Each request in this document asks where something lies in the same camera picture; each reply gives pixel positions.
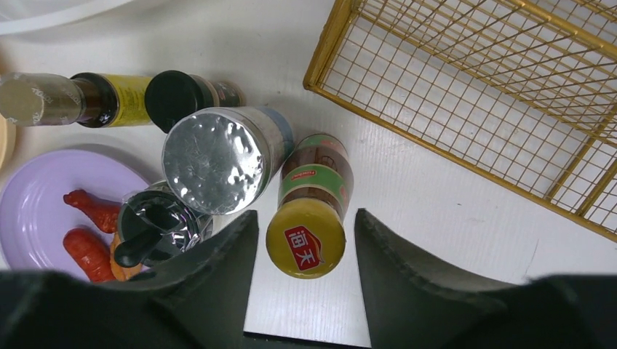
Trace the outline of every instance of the sausage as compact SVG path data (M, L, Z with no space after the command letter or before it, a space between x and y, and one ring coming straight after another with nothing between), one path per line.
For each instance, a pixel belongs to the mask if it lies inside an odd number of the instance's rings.
M109 249L94 233L84 228L75 228L66 233L62 243L90 281L116 280L111 272Z
M99 228L100 231L112 234L117 230L119 205L96 202L85 190L74 190L64 195L64 203L79 209Z

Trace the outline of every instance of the yellow label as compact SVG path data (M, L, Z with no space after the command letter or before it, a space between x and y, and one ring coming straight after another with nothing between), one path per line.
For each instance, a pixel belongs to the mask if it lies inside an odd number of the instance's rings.
M116 91L118 113L108 127L140 126L151 123L146 111L145 93L152 78L101 74Z
M312 198L284 204L266 231L270 259L283 273L295 278L319 278L329 273L341 261L345 243L336 211Z

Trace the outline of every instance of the white tabletop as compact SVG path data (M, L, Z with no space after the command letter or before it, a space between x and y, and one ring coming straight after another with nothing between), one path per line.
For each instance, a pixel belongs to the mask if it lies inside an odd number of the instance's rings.
M353 239L360 207L442 259L502 281L617 273L617 244L304 90L302 79L332 4L174 0L2 37L0 57L4 70L14 71L154 75L177 69L227 79L244 90L250 105L278 108L297 125L300 137L323 131L343 141L356 183L343 261L312 281L276 269L264 246L276 210L279 181L273 181L251 206L259 211L262 234L246 331L370 345ZM156 127L39 127L21 129L17 136L15 157L0 173L1 184L25 161L61 148L104 151L151 181L161 177L164 135Z

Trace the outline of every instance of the black handle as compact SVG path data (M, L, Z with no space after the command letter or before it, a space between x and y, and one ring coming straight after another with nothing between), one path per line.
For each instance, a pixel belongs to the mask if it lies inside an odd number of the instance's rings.
M132 268L147 258L163 236L154 229L147 229L116 247L114 259L123 268Z

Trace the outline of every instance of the gold wire basket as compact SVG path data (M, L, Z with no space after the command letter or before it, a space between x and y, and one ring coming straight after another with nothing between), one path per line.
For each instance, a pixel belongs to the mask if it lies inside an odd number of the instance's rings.
M617 4L337 0L310 89L617 241Z

